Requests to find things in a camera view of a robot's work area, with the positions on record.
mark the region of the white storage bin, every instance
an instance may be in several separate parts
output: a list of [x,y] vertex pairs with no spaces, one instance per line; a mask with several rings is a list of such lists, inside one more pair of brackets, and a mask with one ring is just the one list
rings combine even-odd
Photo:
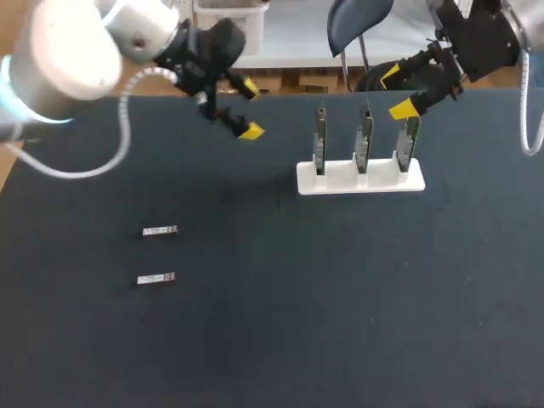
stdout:
[[233,20],[246,33],[244,55],[258,54],[263,43],[264,12],[259,0],[195,0],[197,25],[207,30],[221,19]]

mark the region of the black chair backrest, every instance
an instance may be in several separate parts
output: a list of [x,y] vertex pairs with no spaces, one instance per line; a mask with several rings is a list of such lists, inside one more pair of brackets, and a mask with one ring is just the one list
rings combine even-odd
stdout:
[[394,0],[336,0],[329,11],[328,35],[332,55],[339,55],[355,38],[381,23]]

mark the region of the white cable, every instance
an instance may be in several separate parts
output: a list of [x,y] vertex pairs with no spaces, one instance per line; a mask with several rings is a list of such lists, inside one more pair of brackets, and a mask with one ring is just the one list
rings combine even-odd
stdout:
[[521,148],[527,156],[534,156],[538,153],[542,147],[542,141],[544,141],[544,114],[542,114],[541,124],[538,127],[536,133],[535,143],[532,147],[529,147],[527,140],[527,99],[529,98],[529,71],[530,71],[530,57],[523,51],[523,75],[521,80],[521,115],[519,120],[521,121]]
[[[14,144],[7,143],[5,146],[17,157],[19,157],[23,162],[31,167],[34,167],[38,172],[51,177],[55,177],[57,179],[87,179],[107,173],[123,161],[123,159],[127,156],[128,149],[130,147],[131,129],[130,119],[128,117],[128,97],[130,96],[138,82],[140,82],[145,77],[150,76],[165,77],[173,84],[178,81],[178,76],[176,73],[159,67],[145,68],[128,80],[127,85],[122,91],[118,105],[119,126],[121,127],[121,142],[119,144],[119,149],[117,150],[117,153],[113,156],[113,158],[102,167],[98,167],[94,170],[81,173],[61,172],[60,170],[55,170],[54,168],[46,166],[33,156],[26,153],[24,150],[15,146]],[[23,127],[21,123],[17,123],[15,125],[12,140],[17,139],[20,136],[20,134],[22,133],[22,129]]]

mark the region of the white holder stand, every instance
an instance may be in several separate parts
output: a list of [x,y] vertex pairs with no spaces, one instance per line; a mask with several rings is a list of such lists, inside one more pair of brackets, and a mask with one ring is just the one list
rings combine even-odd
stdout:
[[359,174],[355,153],[352,160],[327,161],[324,176],[317,175],[314,161],[298,163],[297,181],[303,196],[425,190],[419,161],[412,159],[408,173],[402,173],[396,152],[391,159],[369,160],[366,174]]

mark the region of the dark blue table surface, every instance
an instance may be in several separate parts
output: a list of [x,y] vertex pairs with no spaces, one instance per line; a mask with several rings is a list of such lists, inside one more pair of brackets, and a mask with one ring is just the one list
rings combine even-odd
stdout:
[[[366,98],[372,155],[390,156],[404,97],[324,97],[328,158],[350,157]],[[247,143],[190,99],[135,98],[111,173],[18,162],[0,195],[0,407],[544,404],[544,153],[521,153],[519,91],[432,109],[427,189],[400,195],[298,195],[320,103],[251,103],[267,133]],[[544,92],[530,103],[534,133]],[[117,133],[109,99],[27,149],[85,170]],[[167,224],[177,238],[139,239]],[[131,288],[167,272],[175,286]]]

